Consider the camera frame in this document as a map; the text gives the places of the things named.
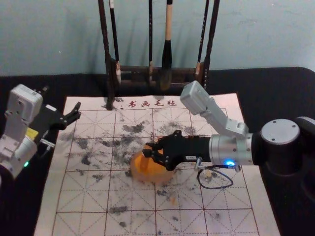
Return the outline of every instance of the black table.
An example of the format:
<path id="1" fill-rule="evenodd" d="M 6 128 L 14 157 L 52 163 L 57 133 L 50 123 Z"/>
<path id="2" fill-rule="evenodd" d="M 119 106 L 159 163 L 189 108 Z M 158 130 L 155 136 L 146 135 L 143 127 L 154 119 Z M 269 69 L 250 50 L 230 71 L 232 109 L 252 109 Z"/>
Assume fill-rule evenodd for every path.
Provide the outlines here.
<path id="1" fill-rule="evenodd" d="M 298 116 L 315 118 L 315 73 L 300 67 L 263 68 L 211 71 L 209 94 L 237 92 L 243 116 L 250 132 L 276 118 Z M 44 102 L 60 111 L 67 96 L 105 96 L 103 75 L 56 75 L 0 78 L 0 114 L 5 111 L 9 91 L 18 84 L 32 89 L 50 87 Z M 168 94 L 180 95 L 178 89 Z M 148 95 L 142 88 L 122 89 L 120 96 Z M 0 116 L 0 133 L 4 128 Z M 57 133 L 49 136 L 55 141 Z M 33 158 L 29 167 L 18 176 L 14 189 L 0 196 L 0 235 L 33 235 L 52 154 L 43 159 Z M 304 167 L 315 168 L 315 160 Z M 261 174 L 272 209 L 282 235 L 309 235 L 315 222 L 315 203 L 300 187 L 301 173 L 292 177 L 277 177 L 266 167 Z"/>

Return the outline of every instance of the light blue wall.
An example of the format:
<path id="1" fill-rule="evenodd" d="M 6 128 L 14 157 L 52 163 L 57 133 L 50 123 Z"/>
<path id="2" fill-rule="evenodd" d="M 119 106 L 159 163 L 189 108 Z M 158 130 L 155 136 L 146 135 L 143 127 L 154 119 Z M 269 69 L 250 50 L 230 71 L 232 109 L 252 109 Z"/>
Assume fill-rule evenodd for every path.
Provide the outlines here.
<path id="1" fill-rule="evenodd" d="M 174 0 L 175 67 L 195 67 L 204 4 Z M 161 64 L 165 5 L 154 0 L 155 65 Z M 148 1 L 116 0 L 115 14 L 121 63 L 147 65 Z M 221 0 L 211 68 L 276 66 L 315 71 L 315 0 Z M 104 72 L 97 0 L 0 1 L 0 75 Z"/>

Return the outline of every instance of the grid paper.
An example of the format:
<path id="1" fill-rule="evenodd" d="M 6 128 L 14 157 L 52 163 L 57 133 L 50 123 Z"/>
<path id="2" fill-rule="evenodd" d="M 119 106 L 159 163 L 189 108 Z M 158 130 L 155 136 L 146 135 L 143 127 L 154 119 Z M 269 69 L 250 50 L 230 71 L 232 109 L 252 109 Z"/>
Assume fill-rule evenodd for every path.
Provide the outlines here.
<path id="1" fill-rule="evenodd" d="M 214 98 L 227 116 L 231 112 L 231 118 L 243 120 L 235 94 Z M 239 173 L 222 170 L 234 184 L 217 190 L 199 186 L 193 163 L 180 164 L 162 186 L 132 179 L 130 159 L 146 142 L 177 129 L 183 136 L 217 134 L 204 118 L 193 116 L 179 97 L 117 98 L 113 111 L 103 108 L 103 98 L 71 97 L 65 113 L 77 101 L 82 103 L 82 115 L 58 136 L 35 235 L 279 234 L 272 212 L 267 212 L 266 225 L 257 223 L 245 168 Z M 225 181 L 214 176 L 207 185 L 222 186 Z M 270 208 L 264 200 L 264 208 Z"/>

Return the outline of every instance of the blue led light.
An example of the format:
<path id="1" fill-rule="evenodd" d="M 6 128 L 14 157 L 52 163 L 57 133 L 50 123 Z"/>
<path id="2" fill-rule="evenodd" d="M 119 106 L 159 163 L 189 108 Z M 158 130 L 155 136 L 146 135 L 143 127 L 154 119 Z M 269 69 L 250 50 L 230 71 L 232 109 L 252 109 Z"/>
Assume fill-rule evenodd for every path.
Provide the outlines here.
<path id="1" fill-rule="evenodd" d="M 234 161 L 225 161 L 225 164 L 228 166 L 235 166 L 235 162 Z"/>

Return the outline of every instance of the yellow label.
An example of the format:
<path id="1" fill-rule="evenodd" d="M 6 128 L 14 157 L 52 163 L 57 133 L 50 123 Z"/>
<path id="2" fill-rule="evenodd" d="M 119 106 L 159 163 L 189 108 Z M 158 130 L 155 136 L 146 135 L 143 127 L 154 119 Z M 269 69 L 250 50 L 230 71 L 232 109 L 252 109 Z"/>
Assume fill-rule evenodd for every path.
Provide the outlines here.
<path id="1" fill-rule="evenodd" d="M 29 136 L 30 139 L 34 141 L 36 136 L 38 135 L 38 132 L 36 130 L 33 130 L 31 128 L 28 128 L 26 131 L 26 135 Z"/>

